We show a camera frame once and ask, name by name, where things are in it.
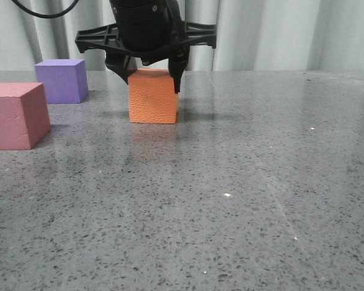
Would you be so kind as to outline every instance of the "granite countertop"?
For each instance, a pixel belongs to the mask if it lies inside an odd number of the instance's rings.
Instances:
[[[186,72],[175,125],[88,82],[0,151],[0,290],[364,290],[364,71]]]

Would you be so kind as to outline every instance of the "pink block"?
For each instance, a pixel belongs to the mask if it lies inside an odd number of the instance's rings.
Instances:
[[[0,150],[29,150],[51,129],[42,83],[0,83]]]

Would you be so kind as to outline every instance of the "cube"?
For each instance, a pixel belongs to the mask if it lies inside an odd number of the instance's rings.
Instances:
[[[0,150],[29,150],[49,132],[42,83],[0,83]]]
[[[139,69],[129,76],[131,122],[175,124],[178,94],[168,70]]]
[[[48,59],[35,65],[35,73],[49,104],[81,103],[89,93],[83,59]]]

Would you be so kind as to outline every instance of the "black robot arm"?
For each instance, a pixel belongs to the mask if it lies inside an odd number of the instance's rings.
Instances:
[[[106,52],[106,66],[126,83],[137,68],[169,59],[175,92],[189,62],[191,45],[216,48],[216,26],[181,20],[177,0],[110,0],[116,23],[79,31],[76,44],[81,53],[90,49]]]

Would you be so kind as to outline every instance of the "curtain fold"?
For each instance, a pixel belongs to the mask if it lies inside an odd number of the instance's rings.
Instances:
[[[72,0],[21,0],[54,13]],[[217,49],[192,47],[189,70],[364,69],[364,0],[178,0],[182,18],[217,23]],[[59,19],[38,19],[0,1],[0,70],[33,70],[50,58],[84,58],[105,70],[105,53],[80,54],[78,30],[114,22],[109,0],[80,0]],[[152,67],[166,68],[167,60]]]

